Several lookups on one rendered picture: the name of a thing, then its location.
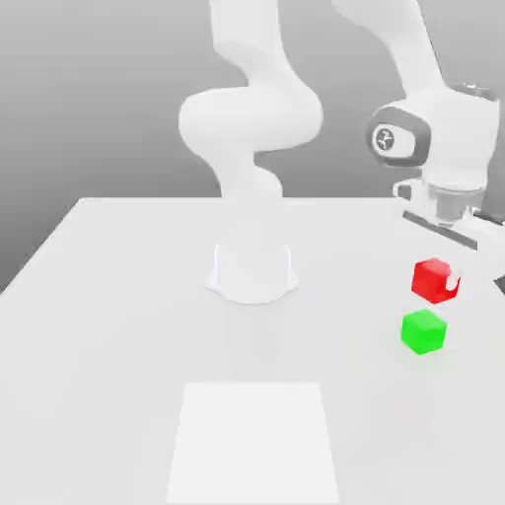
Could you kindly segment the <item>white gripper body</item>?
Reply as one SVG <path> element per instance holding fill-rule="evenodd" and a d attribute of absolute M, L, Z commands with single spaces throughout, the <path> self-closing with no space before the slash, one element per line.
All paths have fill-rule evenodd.
<path fill-rule="evenodd" d="M 447 241 L 457 244 L 458 257 L 442 259 L 451 265 L 460 267 L 462 275 L 475 274 L 493 283 L 505 294 L 505 226 L 492 221 L 478 209 L 459 221 L 453 228 L 429 223 L 421 216 L 404 210 L 402 217 Z"/>

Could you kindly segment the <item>small green cube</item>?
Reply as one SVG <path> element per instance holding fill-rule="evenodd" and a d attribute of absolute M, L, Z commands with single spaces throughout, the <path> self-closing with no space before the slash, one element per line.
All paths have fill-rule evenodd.
<path fill-rule="evenodd" d="M 418 355 L 444 346 L 448 324 L 429 310 L 411 312 L 403 316 L 400 339 Z"/>

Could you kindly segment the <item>small red cube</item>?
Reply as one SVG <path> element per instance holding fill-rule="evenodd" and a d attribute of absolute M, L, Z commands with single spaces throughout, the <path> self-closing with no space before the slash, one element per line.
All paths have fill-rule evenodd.
<path fill-rule="evenodd" d="M 439 304 L 454 299 L 459 292 L 461 276 L 455 285 L 447 286 L 453 271 L 451 265 L 433 257 L 419 261 L 414 266 L 411 291 L 432 304 Z"/>

